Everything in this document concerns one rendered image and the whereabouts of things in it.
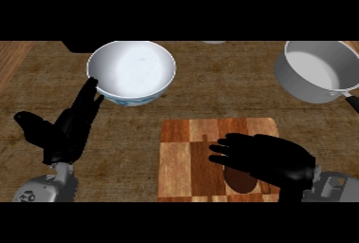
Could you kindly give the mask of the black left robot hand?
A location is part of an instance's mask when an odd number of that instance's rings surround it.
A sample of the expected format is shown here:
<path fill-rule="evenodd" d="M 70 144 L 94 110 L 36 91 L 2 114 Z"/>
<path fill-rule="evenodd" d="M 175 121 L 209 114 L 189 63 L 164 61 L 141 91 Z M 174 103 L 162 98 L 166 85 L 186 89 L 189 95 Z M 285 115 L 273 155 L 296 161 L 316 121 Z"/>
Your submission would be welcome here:
<path fill-rule="evenodd" d="M 79 159 L 90 135 L 103 96 L 96 98 L 97 79 L 84 83 L 70 108 L 65 109 L 54 123 L 45 121 L 31 112 L 13 115 L 25 140 L 42 149 L 45 165 L 56 162 L 73 164 Z"/>

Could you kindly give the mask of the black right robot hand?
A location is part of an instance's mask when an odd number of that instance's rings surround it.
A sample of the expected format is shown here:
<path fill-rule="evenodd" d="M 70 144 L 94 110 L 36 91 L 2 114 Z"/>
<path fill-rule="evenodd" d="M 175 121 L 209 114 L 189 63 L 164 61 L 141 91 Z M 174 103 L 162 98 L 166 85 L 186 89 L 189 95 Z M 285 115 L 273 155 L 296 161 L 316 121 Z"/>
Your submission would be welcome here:
<path fill-rule="evenodd" d="M 316 158 L 301 145 L 263 134 L 227 133 L 208 150 L 218 153 L 208 156 L 212 163 L 279 188 L 280 203 L 302 200 L 304 191 L 313 188 Z"/>

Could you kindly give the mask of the grey metal pot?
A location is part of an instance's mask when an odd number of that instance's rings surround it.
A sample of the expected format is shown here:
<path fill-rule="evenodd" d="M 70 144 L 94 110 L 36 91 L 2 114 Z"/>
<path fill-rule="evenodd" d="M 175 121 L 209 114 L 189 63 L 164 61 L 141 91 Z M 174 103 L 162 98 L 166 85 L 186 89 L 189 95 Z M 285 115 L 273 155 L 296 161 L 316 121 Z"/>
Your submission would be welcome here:
<path fill-rule="evenodd" d="M 359 113 L 359 54 L 342 41 L 286 41 L 274 62 L 280 87 L 305 103 L 329 103 L 344 96 Z"/>

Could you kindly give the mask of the black appliance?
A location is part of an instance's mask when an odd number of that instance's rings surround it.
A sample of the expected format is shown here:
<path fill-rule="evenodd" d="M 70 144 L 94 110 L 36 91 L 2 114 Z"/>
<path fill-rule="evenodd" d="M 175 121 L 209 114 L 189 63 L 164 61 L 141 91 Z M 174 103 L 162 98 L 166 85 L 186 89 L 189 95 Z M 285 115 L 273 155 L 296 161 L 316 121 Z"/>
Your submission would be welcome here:
<path fill-rule="evenodd" d="M 72 53 L 93 53 L 107 41 L 63 41 L 63 45 Z"/>

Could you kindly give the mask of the white bowl with blue pattern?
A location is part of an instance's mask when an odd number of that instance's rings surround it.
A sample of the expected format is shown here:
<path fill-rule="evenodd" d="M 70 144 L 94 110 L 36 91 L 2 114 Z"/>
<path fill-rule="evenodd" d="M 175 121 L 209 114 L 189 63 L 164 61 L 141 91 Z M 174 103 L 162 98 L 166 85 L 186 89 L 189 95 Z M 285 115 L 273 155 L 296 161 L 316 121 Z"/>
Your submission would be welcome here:
<path fill-rule="evenodd" d="M 175 72 L 169 51 L 150 41 L 113 41 L 87 61 L 87 77 L 97 79 L 97 93 L 121 106 L 150 103 L 165 92 Z"/>

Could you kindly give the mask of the checkered wooden cutting board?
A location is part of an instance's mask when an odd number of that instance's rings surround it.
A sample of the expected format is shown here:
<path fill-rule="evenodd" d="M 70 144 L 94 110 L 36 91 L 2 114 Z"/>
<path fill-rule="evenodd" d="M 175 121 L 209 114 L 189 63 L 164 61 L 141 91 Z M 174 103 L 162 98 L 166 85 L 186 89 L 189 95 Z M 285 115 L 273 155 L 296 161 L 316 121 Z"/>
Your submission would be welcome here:
<path fill-rule="evenodd" d="M 279 188 L 206 160 L 227 133 L 279 136 L 271 118 L 164 120 L 159 132 L 156 200 L 276 202 Z"/>

